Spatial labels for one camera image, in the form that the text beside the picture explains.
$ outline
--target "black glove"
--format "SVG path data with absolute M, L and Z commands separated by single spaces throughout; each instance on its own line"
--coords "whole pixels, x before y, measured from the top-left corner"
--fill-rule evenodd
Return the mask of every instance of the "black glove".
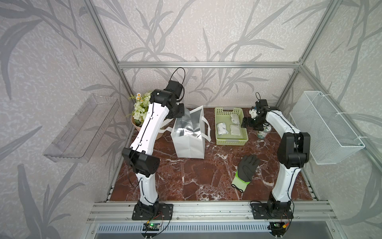
M 238 165 L 232 186 L 240 192 L 244 192 L 247 185 L 252 181 L 252 176 L 255 174 L 259 163 L 260 160 L 254 154 L 244 156 Z

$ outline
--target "wallpaper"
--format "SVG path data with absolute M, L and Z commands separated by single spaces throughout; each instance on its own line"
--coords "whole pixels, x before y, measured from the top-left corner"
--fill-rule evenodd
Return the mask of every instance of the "wallpaper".
M 141 69 L 142 80 L 135 80 L 134 71 L 125 72 L 129 85 L 136 92 L 145 93 L 154 89 L 164 89 L 175 69 Z M 275 105 L 292 69 L 232 69 L 232 68 L 192 68 L 185 69 L 186 78 L 184 104 L 194 106 L 237 106 L 251 107 L 256 101 L 255 92 L 259 92 L 270 105 Z M 223 78 L 219 75 L 230 75 Z M 174 76 L 182 82 L 184 72 L 179 69 Z
M 94 0 L 120 62 L 271 61 L 302 55 L 329 1 Z M 163 89 L 173 69 L 124 69 L 134 92 Z M 186 69 L 187 106 L 274 101 L 292 69 Z
M 73 0 L 0 2 L 1 238 L 79 238 L 126 143 L 131 104 L 82 10 Z M 92 93 L 118 98 L 120 108 L 90 161 L 44 157 Z
M 382 1 L 341 5 L 306 62 L 382 152 Z
M 377 147 L 381 147 L 382 1 L 345 1 L 306 66 Z M 303 91 L 299 74 L 281 104 L 288 115 Z M 305 166 L 320 200 L 329 200 L 349 239 L 382 235 L 382 175 L 363 150 L 338 164 Z
M 304 91 L 314 89 L 300 73 L 280 105 L 290 111 Z M 328 200 L 348 239 L 377 239 L 382 234 L 382 175 L 363 150 L 338 164 L 317 165 L 313 159 L 304 170 L 320 200 Z

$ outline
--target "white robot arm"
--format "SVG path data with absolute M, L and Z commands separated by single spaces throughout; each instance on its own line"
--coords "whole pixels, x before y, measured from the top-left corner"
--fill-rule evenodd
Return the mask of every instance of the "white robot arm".
M 290 212 L 293 185 L 301 168 L 309 161 L 310 135 L 295 128 L 277 107 L 268 106 L 265 99 L 256 102 L 256 110 L 255 118 L 244 118 L 242 127 L 263 131 L 264 124 L 271 124 L 281 137 L 277 150 L 280 169 L 267 203 L 267 215 L 280 218 Z
M 151 93 L 149 109 L 138 136 L 122 156 L 131 165 L 138 178 L 141 196 L 134 208 L 133 220 L 147 220 L 158 214 L 159 198 L 155 188 L 155 172 L 160 159 L 152 156 L 155 139 L 163 120 L 184 116 L 184 105 L 179 104 L 183 86 L 170 80 L 166 89 Z

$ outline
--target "metal vent grille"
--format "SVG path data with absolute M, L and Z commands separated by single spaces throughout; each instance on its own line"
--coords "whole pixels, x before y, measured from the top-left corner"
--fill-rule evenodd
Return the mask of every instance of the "metal vent grille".
M 269 232 L 268 225 L 267 222 L 170 223 L 163 233 Z M 143 228 L 143 223 L 100 223 L 97 233 L 145 233 Z

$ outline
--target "white wire basket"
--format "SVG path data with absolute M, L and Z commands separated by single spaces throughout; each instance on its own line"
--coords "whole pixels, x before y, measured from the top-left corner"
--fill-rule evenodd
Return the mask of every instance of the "white wire basket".
M 336 164 L 365 144 L 321 91 L 304 91 L 290 115 L 301 132 L 311 136 L 317 164 Z

